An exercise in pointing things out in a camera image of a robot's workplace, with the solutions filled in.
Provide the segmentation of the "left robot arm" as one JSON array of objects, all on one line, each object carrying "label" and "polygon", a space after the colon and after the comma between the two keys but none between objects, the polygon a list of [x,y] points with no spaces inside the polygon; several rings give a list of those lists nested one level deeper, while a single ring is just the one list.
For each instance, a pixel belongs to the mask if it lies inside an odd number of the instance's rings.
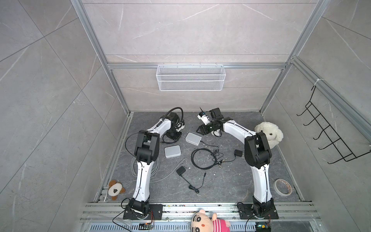
[{"label": "left robot arm", "polygon": [[128,211],[134,212],[138,217],[145,218],[150,212],[149,185],[152,167],[159,156],[160,144],[178,142],[184,127],[184,111],[178,106],[160,117],[157,124],[151,128],[137,133],[132,154],[137,161],[137,180],[134,194],[128,203]]}]

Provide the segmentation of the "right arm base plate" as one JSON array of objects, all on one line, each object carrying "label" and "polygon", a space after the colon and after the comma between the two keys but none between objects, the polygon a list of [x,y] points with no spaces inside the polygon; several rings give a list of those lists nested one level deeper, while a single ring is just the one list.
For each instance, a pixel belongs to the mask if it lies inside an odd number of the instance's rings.
[{"label": "right arm base plate", "polygon": [[254,209],[254,204],[237,203],[236,206],[240,215],[240,219],[279,219],[279,215],[275,206],[261,210],[259,211],[259,213],[257,212],[257,210]]}]

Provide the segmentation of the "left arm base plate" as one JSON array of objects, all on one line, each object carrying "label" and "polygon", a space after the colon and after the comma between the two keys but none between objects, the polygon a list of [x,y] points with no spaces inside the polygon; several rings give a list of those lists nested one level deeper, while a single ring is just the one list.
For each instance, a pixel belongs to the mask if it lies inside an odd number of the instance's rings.
[{"label": "left arm base plate", "polygon": [[163,214],[163,205],[161,204],[150,204],[149,211],[146,216],[140,214],[133,209],[126,207],[124,210],[124,215],[122,216],[123,219],[131,219],[131,220],[161,220]]}]

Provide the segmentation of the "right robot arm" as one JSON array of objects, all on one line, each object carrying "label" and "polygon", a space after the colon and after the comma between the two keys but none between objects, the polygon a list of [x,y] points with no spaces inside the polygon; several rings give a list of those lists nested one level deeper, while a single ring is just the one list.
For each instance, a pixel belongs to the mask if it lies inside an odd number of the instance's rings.
[{"label": "right robot arm", "polygon": [[198,119],[203,122],[203,125],[198,128],[198,133],[207,135],[221,130],[244,144],[244,158],[251,167],[254,181],[252,209],[257,218],[266,216],[273,209],[274,200],[269,183],[269,164],[272,154],[265,133],[249,130],[229,118],[210,120],[206,114],[199,113]]}]

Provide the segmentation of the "black power adapter with plug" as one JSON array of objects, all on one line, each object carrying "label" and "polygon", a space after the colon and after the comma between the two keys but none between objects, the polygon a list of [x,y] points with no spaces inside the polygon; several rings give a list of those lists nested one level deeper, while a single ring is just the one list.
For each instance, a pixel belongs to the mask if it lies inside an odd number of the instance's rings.
[{"label": "black power adapter with plug", "polygon": [[224,152],[220,151],[219,146],[217,145],[210,145],[204,141],[201,143],[209,148],[213,148],[213,150],[204,148],[203,151],[207,151],[212,156],[212,161],[214,162],[212,166],[221,165],[222,163],[230,163],[236,160],[236,158],[241,158],[243,156],[243,152],[241,150],[235,149],[229,155],[226,155]]}]

